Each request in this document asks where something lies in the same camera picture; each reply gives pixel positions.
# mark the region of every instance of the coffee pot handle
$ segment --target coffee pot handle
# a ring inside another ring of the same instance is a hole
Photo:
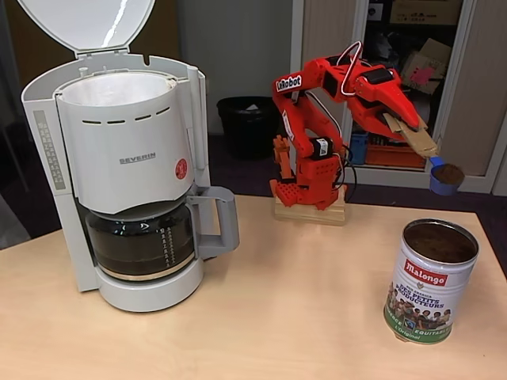
[[[202,218],[199,205],[209,200],[216,202],[219,216],[220,235],[201,234]],[[186,206],[190,210],[196,256],[201,259],[217,257],[221,253],[235,250],[239,245],[238,215],[234,194],[227,188],[211,186],[199,188],[197,195],[187,196]]]

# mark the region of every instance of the table surface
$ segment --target table surface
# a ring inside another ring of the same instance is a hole
[[[475,214],[351,205],[343,227],[279,222],[237,197],[241,244],[183,303],[127,313],[76,290],[61,231],[0,251],[0,378],[502,378],[507,283]],[[441,218],[481,252],[451,336],[395,339],[383,304],[411,220]]]

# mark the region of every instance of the coffee maker base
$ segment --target coffee maker base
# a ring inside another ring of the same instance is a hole
[[[118,309],[144,313],[167,309],[189,297],[204,276],[204,262],[194,260],[174,275],[146,282],[115,279],[97,270],[98,290],[102,297]]]

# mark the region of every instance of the people picture on can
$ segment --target people picture on can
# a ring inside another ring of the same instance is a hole
[[[393,283],[389,286],[386,305],[397,318],[403,318],[403,325],[408,329],[443,329],[451,318],[450,309],[446,309],[443,313],[434,311],[432,315],[430,310],[421,311],[411,301],[403,298],[398,299],[398,291]]]

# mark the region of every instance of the blue scoop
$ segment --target blue scoop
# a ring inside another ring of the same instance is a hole
[[[456,194],[459,186],[463,183],[464,175],[462,175],[463,178],[460,181],[452,184],[442,182],[435,177],[435,172],[447,164],[438,156],[431,157],[429,160],[433,165],[429,178],[429,189],[439,196],[453,196]]]

